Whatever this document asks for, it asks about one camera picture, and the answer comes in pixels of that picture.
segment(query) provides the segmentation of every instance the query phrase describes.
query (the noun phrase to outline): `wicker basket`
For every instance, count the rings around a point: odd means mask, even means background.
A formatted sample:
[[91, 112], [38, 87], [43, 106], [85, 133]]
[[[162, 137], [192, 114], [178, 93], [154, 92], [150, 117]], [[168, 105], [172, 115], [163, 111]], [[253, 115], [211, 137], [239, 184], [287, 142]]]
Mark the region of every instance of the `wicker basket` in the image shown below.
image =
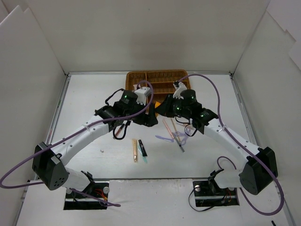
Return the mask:
[[[134, 90], [134, 85], [142, 80], [149, 81], [154, 88], [155, 103], [162, 103], [167, 94], [173, 94], [175, 89], [173, 82], [187, 75], [185, 70], [140, 71], [127, 73], [126, 90]], [[188, 89], [191, 89], [189, 78], [182, 81]]]

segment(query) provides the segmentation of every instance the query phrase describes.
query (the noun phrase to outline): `purple cable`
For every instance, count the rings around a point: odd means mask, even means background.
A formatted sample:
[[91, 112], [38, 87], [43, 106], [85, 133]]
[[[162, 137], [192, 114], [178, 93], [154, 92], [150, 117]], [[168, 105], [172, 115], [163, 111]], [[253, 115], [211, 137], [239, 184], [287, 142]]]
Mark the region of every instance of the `purple cable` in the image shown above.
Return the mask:
[[279, 213], [284, 205], [284, 192], [282, 190], [282, 187], [279, 183], [279, 181], [277, 180], [277, 178], [275, 177], [275, 175], [273, 174], [273, 172], [263, 163], [263, 161], [261, 161], [256, 155], [254, 155], [252, 152], [250, 152], [247, 148], [245, 148], [244, 145], [242, 145], [232, 134], [231, 132], [226, 128], [224, 127], [224, 123], [222, 122], [222, 118], [221, 118], [221, 112], [220, 112], [220, 109], [221, 109], [221, 98], [220, 98], [220, 93], [218, 92], [217, 90], [217, 87], [216, 85], [212, 82], [211, 79], [209, 79], [208, 77], [202, 75], [202, 74], [190, 74], [190, 75], [186, 75], [185, 77], [181, 78], [179, 81], [182, 81], [190, 76], [200, 76], [200, 77], [203, 77], [204, 79], [207, 79], [214, 87], [215, 89], [215, 92], [217, 94], [217, 114], [218, 114], [218, 117], [219, 117], [219, 121], [220, 121], [220, 124], [221, 126], [225, 129], [226, 133], [235, 141], [235, 143], [237, 143], [242, 149], [244, 149], [250, 156], [252, 156], [256, 161], [258, 161], [258, 163], [268, 172], [268, 174], [272, 177], [272, 179], [275, 181], [278, 189], [279, 189], [279, 193], [280, 193], [280, 205], [278, 206], [278, 208], [271, 212], [271, 213], [265, 213], [265, 212], [261, 212], [260, 210], [258, 210], [256, 207], [254, 207], [252, 205], [252, 203], [250, 202], [250, 200], [247, 198], [246, 194], [243, 192], [242, 189], [241, 192], [244, 196], [244, 198], [246, 199], [246, 201], [248, 202], [248, 204], [257, 212], [257, 213], [260, 213], [262, 215], [265, 215], [265, 216], [272, 216], [272, 215], [275, 215], [277, 213]]
[[[148, 81], [141, 81], [140, 83], [147, 83], [149, 86], [150, 86], [150, 89], [151, 89], [151, 97], [150, 97], [150, 101], [149, 103], [145, 106], [145, 108], [143, 108], [141, 111], [135, 113], [135, 114], [132, 114], [132, 115], [129, 115], [129, 116], [124, 116], [124, 117], [118, 117], [118, 118], [110, 118], [110, 119], [101, 119], [101, 120], [98, 120], [98, 121], [95, 121], [89, 125], [87, 125], [88, 127], [91, 127], [91, 126], [94, 126], [95, 124], [98, 124], [98, 123], [101, 123], [101, 122], [105, 122], [105, 121], [114, 121], [114, 120], [127, 120], [129, 118], [132, 118], [132, 117], [135, 117], [139, 114], [141, 114], [142, 112], [144, 112], [149, 106], [150, 104], [152, 103], [152, 100], [153, 100], [153, 97], [154, 97], [154, 90], [153, 90], [153, 87], [151, 85], [151, 83], [149, 83]], [[38, 152], [36, 152], [35, 154], [29, 156], [28, 158], [24, 159], [23, 161], [21, 161], [20, 163], [18, 163], [16, 166], [14, 166], [12, 169], [10, 169], [6, 174], [4, 174], [4, 176], [0, 179], [0, 187], [1, 188], [5, 188], [5, 189], [13, 189], [13, 188], [20, 188], [20, 187], [27, 187], [27, 186], [32, 186], [32, 185], [40, 185], [40, 184], [43, 184], [43, 182], [36, 182], [36, 183], [32, 183], [32, 184], [23, 184], [23, 185], [16, 185], [16, 186], [6, 186], [3, 184], [3, 181], [5, 180], [5, 178], [7, 178], [12, 172], [14, 172], [17, 168], [19, 168], [20, 166], [22, 166], [23, 164], [25, 164], [26, 162], [28, 162], [30, 159], [33, 159], [37, 156], [39, 156], [40, 154], [48, 151], [49, 149], [55, 147], [55, 146], [58, 146], [60, 145], [61, 143], [65, 142], [66, 140], [69, 140], [73, 137], [75, 137], [76, 135], [82, 133], [83, 131], [85, 131], [87, 128], [83, 128], [79, 131], [77, 131], [76, 133], [66, 137], [65, 139], [62, 139], [61, 141], [51, 145], [51, 146], [48, 146], [47, 148], [45, 149], [42, 149]]]

